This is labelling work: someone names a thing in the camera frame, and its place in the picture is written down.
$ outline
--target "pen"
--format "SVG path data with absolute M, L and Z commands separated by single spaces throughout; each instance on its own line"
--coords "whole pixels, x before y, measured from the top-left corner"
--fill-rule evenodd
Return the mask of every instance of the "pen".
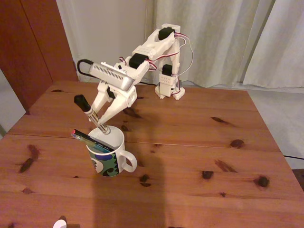
M 76 95 L 74 97 L 74 103 L 78 105 L 79 108 L 89 117 L 89 119 L 98 127 L 102 133 L 109 134 L 111 132 L 110 128 L 107 127 L 104 123 L 98 124 L 98 115 L 93 110 L 93 108 L 89 105 L 89 103 L 86 101 L 85 96 Z
M 100 145 L 90 141 L 90 140 L 87 140 L 79 135 L 76 135 L 76 134 L 71 134 L 73 136 L 73 138 L 75 139 L 78 139 L 79 141 L 81 142 L 84 142 L 87 146 L 89 147 L 93 147 L 94 149 L 97 149 L 98 151 L 102 152 L 102 153 L 109 153 L 110 151 L 106 150 L 105 148 L 101 147 Z
M 88 140 L 88 141 L 91 141 L 91 142 L 97 144 L 98 146 L 104 148 L 105 150 L 107 150 L 107 151 L 109 151 L 109 152 L 112 152 L 112 151 L 115 150 L 111 145 L 109 145 L 109 144 L 107 144 L 107 143 L 105 143 L 105 142 L 103 142 L 103 141 L 101 141 L 101 142 L 100 142 L 100 141 L 97 141 L 97 140 L 95 140 L 94 138 L 92 138 L 91 136 L 89 136 L 89 135 L 87 135 L 87 134 L 84 134 L 84 133 L 82 133 L 82 132 L 79 131 L 79 130 L 74 129 L 73 132 L 72 132 L 72 136 L 73 136 L 73 134 L 74 134 L 74 135 L 77 135 L 77 136 L 79 136 L 79 137 L 81 137 L 81 138 L 83 138 L 83 139 L 86 139 L 86 140 Z

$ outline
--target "white mug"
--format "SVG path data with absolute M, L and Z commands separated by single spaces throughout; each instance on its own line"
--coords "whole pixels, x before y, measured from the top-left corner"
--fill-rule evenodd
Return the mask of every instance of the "white mug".
M 98 128 L 92 130 L 88 135 L 96 140 L 101 140 L 115 150 L 109 153 L 102 153 L 92 147 L 88 147 L 92 163 L 97 173 L 106 177 L 113 177 L 123 170 L 134 172 L 137 167 L 137 160 L 133 154 L 124 150 L 124 133 L 117 127 L 108 126 L 111 132 L 103 134 Z

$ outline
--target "robotic arm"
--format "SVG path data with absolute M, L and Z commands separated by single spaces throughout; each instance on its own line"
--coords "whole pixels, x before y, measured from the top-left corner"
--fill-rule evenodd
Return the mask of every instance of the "robotic arm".
M 181 48 L 179 38 L 185 43 L 186 40 L 176 35 L 180 34 L 180 29 L 178 25 L 163 24 L 162 29 L 155 30 L 143 45 L 132 52 L 132 56 L 125 60 L 121 57 L 123 62 L 116 63 L 114 66 L 93 63 L 85 59 L 78 62 L 78 71 L 81 74 L 101 80 L 97 88 L 98 94 L 91 105 L 92 109 L 98 113 L 106 102 L 112 102 L 98 124 L 104 124 L 123 109 L 131 107 L 137 98 L 135 85 L 142 80 L 148 70 L 157 69 L 154 64 L 156 61 L 159 62 L 158 68 L 162 69 L 159 75 L 160 84 L 155 88 L 156 94 L 161 99 L 173 95 L 176 100 L 184 95 L 185 90 L 180 86 L 178 78 Z M 164 65 L 166 57 L 170 57 L 172 65 Z M 89 74 L 81 72 L 81 62 L 91 65 Z

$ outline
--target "wall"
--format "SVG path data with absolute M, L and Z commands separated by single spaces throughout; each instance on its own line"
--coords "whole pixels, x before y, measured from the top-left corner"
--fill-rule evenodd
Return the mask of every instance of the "wall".
M 25 110 L 0 70 L 0 139 L 24 115 Z
M 146 0 L 57 0 L 73 60 L 115 64 L 144 42 Z

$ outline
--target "white cable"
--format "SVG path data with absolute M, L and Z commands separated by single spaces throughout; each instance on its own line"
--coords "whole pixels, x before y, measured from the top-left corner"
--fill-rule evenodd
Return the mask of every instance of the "white cable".
M 182 75 L 183 73 L 185 73 L 187 70 L 189 70 L 190 67 L 192 66 L 192 63 L 193 63 L 193 60 L 194 60 L 194 53 L 193 53 L 193 50 L 192 50 L 192 47 L 191 47 L 191 42 L 190 42 L 189 37 L 187 37 L 187 36 L 185 36 L 185 35 L 183 35 L 183 34 L 177 34 L 176 37 L 185 37 L 185 38 L 187 38 L 188 41 L 189 41 L 189 46 L 190 46 L 191 52 L 192 52 L 192 60 L 191 60 L 190 66 L 189 66 L 184 72 L 182 72 L 181 74 L 179 74 L 179 75 L 174 75 L 174 76 L 180 76 L 180 75 Z

